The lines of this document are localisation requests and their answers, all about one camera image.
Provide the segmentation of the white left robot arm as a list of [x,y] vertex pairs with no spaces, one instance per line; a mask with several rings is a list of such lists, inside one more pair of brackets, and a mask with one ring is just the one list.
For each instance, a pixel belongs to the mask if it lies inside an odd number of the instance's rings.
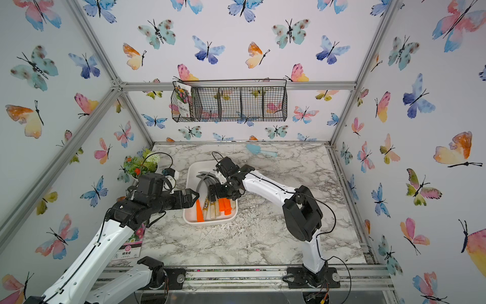
[[190,188],[173,190],[170,186],[162,174],[140,176],[127,188],[126,197],[107,210],[95,237],[75,262],[43,295],[29,296],[26,303],[116,303],[143,288],[167,294],[169,275],[163,262],[151,257],[140,259],[129,272],[106,284],[104,291],[92,287],[122,244],[153,215],[189,209],[199,199],[199,193]]

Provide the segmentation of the orange handle sickle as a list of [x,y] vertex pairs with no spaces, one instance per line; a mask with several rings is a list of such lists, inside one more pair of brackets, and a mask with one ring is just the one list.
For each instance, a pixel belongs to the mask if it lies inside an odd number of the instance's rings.
[[[203,183],[203,180],[200,179],[198,184],[197,184],[197,187],[196,187],[197,193],[199,193],[199,190],[201,188],[202,183]],[[203,210],[201,208],[200,200],[196,201],[196,219],[197,219],[197,222],[203,222],[205,220],[204,215],[203,215]]]
[[230,215],[232,213],[231,201],[228,198],[224,199],[225,215]]
[[224,213],[226,210],[226,206],[225,206],[225,198],[219,198],[218,199],[218,211],[220,213]]

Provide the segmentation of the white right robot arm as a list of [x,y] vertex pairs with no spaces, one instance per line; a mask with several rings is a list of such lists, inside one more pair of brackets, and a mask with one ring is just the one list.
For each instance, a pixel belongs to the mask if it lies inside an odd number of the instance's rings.
[[229,157],[217,161],[215,167],[225,179],[216,187],[218,197],[238,200],[244,193],[253,193],[281,207],[287,230],[301,242],[303,267],[312,274],[324,268],[318,240],[323,212],[308,187],[285,186],[250,165],[239,167]]

